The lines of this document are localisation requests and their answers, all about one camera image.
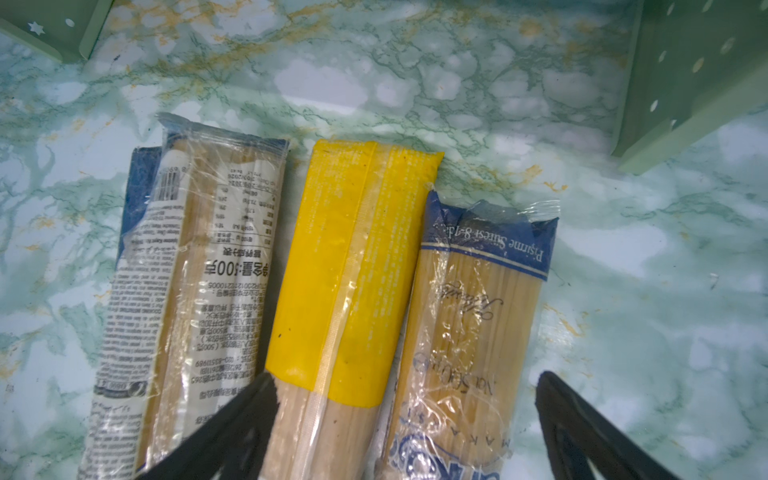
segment transparent plastic packaging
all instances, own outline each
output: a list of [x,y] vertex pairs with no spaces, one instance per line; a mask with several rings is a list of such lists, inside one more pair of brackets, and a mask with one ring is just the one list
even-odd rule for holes
[[429,194],[377,480],[500,479],[558,215]]
[[80,479],[133,478],[253,379],[288,141],[159,114],[134,151]]
[[359,480],[442,156],[315,145],[266,359],[280,410],[263,480]]

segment pasta package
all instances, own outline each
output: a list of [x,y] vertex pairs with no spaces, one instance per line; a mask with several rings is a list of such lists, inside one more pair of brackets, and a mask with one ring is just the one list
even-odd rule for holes
[[255,375],[288,149],[159,114],[134,151],[81,480],[157,464]]
[[263,480],[359,479],[442,156],[315,145],[266,358],[280,410]]
[[559,204],[429,194],[378,480],[499,480]]

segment marble countertop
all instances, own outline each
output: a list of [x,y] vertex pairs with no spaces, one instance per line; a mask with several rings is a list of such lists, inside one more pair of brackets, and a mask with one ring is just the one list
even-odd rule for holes
[[321,137],[444,151],[437,188],[467,200],[561,199],[504,478],[551,478],[544,369],[683,478],[768,478],[768,110],[619,173],[634,12],[117,0],[84,64],[0,38],[0,478],[74,478],[128,162],[160,144],[158,111],[292,140],[272,281]]

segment brand logo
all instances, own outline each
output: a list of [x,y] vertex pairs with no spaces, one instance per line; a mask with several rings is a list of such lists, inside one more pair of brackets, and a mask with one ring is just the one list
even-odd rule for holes
[[417,352],[413,355],[413,368],[416,372],[426,373],[432,370],[440,383],[450,386],[460,393],[468,393],[470,389],[477,389],[485,395],[493,396],[495,394],[496,380],[474,375],[460,368],[455,368],[446,359],[436,351],[432,351],[431,356],[424,352]]
[[429,453],[432,440],[423,434],[407,435],[392,443],[389,464],[409,480],[500,480],[497,472],[483,473]]
[[517,240],[509,240],[503,235],[498,233],[489,232],[487,230],[481,230],[479,228],[471,227],[448,227],[449,241],[453,239],[459,240],[482,240],[488,242],[494,247],[501,249],[513,249],[518,252],[529,255],[537,262],[541,262],[544,259],[544,251],[535,245],[529,245],[527,243],[518,242]]
[[459,311],[461,313],[473,312],[483,320],[493,320],[491,306],[497,303],[504,305],[504,300],[500,298],[492,299],[484,293],[482,295],[472,295],[462,289],[460,283],[443,283],[440,286],[440,299],[455,298],[459,301]]

